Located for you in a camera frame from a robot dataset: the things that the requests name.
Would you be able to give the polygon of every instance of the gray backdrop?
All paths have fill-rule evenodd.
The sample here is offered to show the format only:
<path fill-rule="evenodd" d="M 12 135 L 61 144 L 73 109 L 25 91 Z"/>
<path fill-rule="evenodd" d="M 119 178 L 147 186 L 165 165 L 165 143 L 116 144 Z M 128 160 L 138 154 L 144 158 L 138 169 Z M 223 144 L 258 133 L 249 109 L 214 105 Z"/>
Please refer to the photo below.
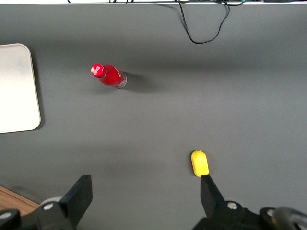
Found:
<path fill-rule="evenodd" d="M 197 40 L 225 14 L 184 10 Z M 39 203 L 90 174 L 79 229 L 188 230 L 200 149 L 226 199 L 307 212 L 306 25 L 307 5 L 243 5 L 195 45 L 177 5 L 1 5 L 0 43 L 32 52 L 42 123 L 0 135 L 0 185 Z M 127 85 L 102 85 L 97 62 Z"/>

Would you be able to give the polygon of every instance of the yellow object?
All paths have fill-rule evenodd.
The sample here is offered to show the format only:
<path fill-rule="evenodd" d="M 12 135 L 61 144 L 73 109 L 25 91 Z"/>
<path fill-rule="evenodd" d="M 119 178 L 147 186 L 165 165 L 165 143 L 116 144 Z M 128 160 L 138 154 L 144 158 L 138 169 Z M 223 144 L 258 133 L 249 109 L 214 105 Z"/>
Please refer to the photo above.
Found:
<path fill-rule="evenodd" d="M 191 155 L 194 174 L 198 177 L 209 175 L 207 156 L 200 150 L 195 150 Z"/>

